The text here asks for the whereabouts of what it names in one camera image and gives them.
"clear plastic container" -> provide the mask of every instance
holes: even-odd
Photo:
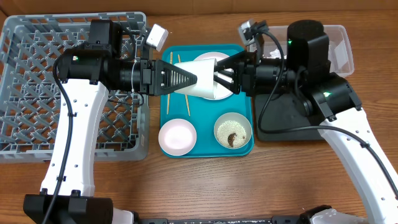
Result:
[[[341,77],[347,77],[354,72],[354,59],[347,31],[342,25],[324,25],[325,33],[329,36],[329,56],[331,62],[330,72],[336,72]],[[285,53],[287,53],[287,26],[274,26],[269,28],[270,32],[278,39]],[[248,51],[256,50],[254,44],[248,46]],[[265,58],[279,56],[279,51],[273,41],[265,38]]]

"wooden tabletop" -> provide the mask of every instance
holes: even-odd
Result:
[[[348,78],[384,152],[398,169],[398,11],[150,16],[170,32],[167,46],[240,44],[237,26],[300,19],[345,26],[355,72]],[[259,142],[246,157],[170,159],[157,142],[160,98],[150,101],[149,155],[137,162],[95,163],[96,197],[142,218],[250,218],[298,215],[318,205],[366,216],[341,162],[326,142]],[[48,164],[0,165],[0,222],[32,223],[22,211]]]

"chopsticks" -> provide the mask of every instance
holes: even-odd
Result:
[[[181,63],[180,55],[177,55],[177,57],[178,57],[178,62]],[[187,103],[188,115],[191,116],[191,111],[189,110],[189,102],[188,102],[188,95],[187,94],[185,94],[185,102]]]
[[[173,52],[170,52],[170,64],[173,64]],[[167,114],[169,114],[170,107],[170,93],[167,94]]]

